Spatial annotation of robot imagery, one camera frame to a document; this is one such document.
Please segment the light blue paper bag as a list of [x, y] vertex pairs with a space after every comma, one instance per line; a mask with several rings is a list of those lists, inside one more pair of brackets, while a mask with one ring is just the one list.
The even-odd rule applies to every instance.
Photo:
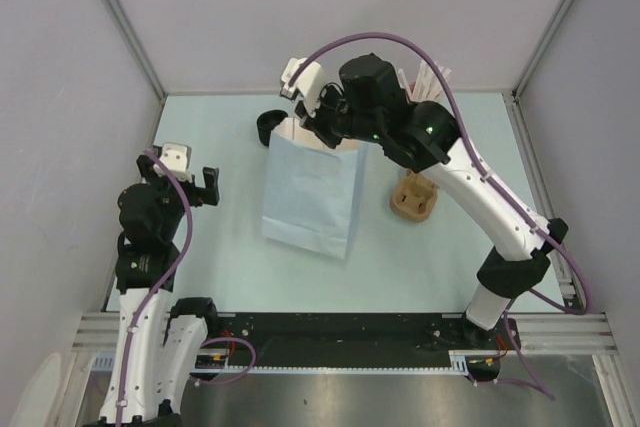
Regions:
[[356, 231], [367, 146], [326, 147], [294, 117], [271, 133], [264, 185], [264, 237], [344, 259]]

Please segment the brown pulp cup carrier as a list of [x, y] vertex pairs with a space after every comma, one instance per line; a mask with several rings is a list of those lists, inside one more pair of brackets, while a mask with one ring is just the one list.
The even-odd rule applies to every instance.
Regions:
[[396, 184], [390, 208], [399, 217], [414, 223], [426, 221], [438, 199], [439, 186], [421, 173], [407, 169]]

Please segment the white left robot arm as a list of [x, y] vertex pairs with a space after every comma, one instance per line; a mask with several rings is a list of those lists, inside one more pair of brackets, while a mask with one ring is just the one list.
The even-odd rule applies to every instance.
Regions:
[[116, 289], [119, 329], [99, 426], [179, 426], [182, 395], [200, 346], [221, 334], [207, 297], [171, 299], [175, 272], [186, 254], [174, 236], [191, 210], [215, 206], [219, 171], [204, 168], [197, 186], [189, 171], [191, 149], [165, 143], [136, 164], [141, 182], [118, 197]]

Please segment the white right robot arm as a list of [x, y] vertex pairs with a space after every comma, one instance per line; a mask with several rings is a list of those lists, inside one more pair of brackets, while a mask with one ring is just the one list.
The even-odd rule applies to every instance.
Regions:
[[426, 175], [482, 228], [493, 247], [477, 272], [461, 335], [473, 348], [486, 347], [509, 304], [545, 277], [566, 222], [533, 212], [501, 186], [465, 146], [449, 110], [435, 101], [410, 101], [395, 68], [375, 54], [345, 63], [337, 83], [319, 63], [291, 60], [281, 94], [295, 102], [302, 126], [324, 145], [336, 148], [345, 139], [380, 145], [388, 159]]

